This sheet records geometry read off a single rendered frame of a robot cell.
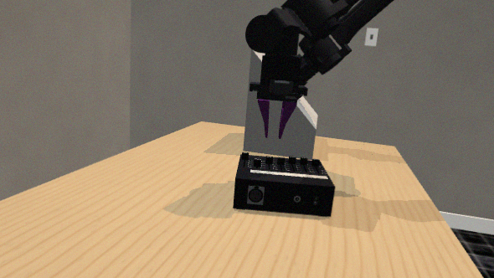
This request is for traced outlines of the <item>black lighting desk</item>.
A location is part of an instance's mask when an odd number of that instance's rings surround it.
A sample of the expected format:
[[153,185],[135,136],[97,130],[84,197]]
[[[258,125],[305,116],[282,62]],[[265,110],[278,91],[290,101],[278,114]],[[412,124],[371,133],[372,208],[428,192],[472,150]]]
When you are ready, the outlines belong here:
[[335,186],[319,159],[307,160],[242,152],[233,209],[331,217]]

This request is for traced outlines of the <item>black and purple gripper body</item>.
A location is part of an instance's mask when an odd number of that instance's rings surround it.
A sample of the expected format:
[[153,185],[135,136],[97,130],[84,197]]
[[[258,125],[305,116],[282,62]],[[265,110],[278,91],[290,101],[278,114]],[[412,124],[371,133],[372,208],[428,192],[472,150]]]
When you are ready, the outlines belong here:
[[260,100],[280,100],[285,102],[297,102],[296,95],[307,96],[307,90],[303,85],[299,85],[298,88],[293,87],[292,94],[288,95],[274,95],[274,92],[269,92],[269,85],[261,85],[260,82],[250,81],[250,91],[257,91],[257,99]]

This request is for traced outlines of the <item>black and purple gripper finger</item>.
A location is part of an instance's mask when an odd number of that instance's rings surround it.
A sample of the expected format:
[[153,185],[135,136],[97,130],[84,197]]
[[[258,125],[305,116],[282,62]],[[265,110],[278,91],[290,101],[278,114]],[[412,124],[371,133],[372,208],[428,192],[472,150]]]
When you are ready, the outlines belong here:
[[270,101],[269,100],[260,100],[258,99],[258,104],[260,107],[260,112],[264,120],[265,124],[265,137],[268,137],[268,126],[269,126],[269,106],[270,106]]
[[279,128],[279,139],[283,134],[286,123],[291,117],[292,112],[295,110],[297,102],[285,102],[282,103],[281,116],[280,116],[280,128]]

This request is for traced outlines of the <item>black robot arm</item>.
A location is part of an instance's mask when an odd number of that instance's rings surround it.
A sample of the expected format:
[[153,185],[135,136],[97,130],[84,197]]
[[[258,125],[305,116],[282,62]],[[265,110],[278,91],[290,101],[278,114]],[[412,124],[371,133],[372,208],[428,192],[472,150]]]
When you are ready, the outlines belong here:
[[[282,9],[253,18],[245,31],[249,47],[281,55],[262,55],[260,84],[269,85],[274,95],[292,94],[293,87],[306,85],[315,73],[324,75],[340,63],[352,52],[347,44],[353,36],[393,0],[361,0],[352,8],[358,1],[287,0]],[[299,33],[305,36],[299,43],[303,58],[297,55]]]

